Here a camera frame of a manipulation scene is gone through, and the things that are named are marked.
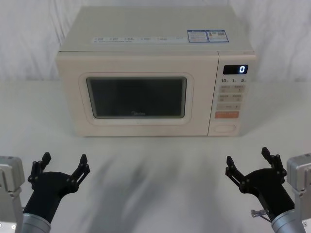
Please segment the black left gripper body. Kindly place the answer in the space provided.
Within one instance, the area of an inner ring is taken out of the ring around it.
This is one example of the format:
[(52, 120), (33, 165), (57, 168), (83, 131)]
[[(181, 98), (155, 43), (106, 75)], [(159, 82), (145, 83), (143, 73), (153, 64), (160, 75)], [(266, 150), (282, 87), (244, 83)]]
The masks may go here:
[(30, 175), (28, 182), (33, 193), (23, 212), (39, 216), (49, 223), (52, 222), (61, 199), (73, 192), (71, 176), (61, 172), (43, 172)]

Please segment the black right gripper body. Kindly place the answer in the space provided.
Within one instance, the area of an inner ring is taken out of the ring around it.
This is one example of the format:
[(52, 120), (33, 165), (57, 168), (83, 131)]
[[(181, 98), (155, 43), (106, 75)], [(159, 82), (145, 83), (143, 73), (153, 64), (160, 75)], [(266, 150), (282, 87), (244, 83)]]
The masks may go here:
[(270, 219), (294, 209), (294, 202), (283, 187), (286, 175), (286, 170), (272, 168), (255, 170), (246, 175), (246, 193), (258, 198)]

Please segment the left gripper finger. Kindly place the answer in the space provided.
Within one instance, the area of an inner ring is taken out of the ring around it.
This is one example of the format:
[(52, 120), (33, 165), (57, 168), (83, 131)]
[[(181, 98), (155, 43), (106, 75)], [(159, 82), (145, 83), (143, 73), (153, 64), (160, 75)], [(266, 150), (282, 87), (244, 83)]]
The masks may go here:
[(51, 161), (51, 155), (49, 152), (45, 152), (42, 159), (39, 161), (33, 161), (31, 174), (28, 177), (28, 182), (36, 184), (38, 181), (44, 184), (51, 184), (51, 178), (44, 173), (44, 169)]
[(79, 185), (90, 173), (90, 167), (88, 164), (87, 156), (83, 154), (80, 158), (80, 162), (75, 171), (67, 178), (67, 185), (69, 192), (76, 192), (79, 189)]

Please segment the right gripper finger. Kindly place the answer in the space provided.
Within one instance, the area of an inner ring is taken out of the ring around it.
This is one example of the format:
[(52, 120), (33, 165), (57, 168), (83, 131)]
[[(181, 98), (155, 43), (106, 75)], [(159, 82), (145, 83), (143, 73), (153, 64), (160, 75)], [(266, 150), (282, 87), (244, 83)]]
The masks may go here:
[(279, 179), (280, 184), (285, 182), (284, 177), (287, 175), (287, 171), (284, 169), (281, 157), (279, 154), (273, 155), (270, 153), (267, 147), (263, 147), (261, 154), (264, 159), (270, 164), (274, 175)]
[(250, 180), (236, 168), (231, 156), (226, 158), (225, 175), (239, 188), (241, 193), (250, 194)]

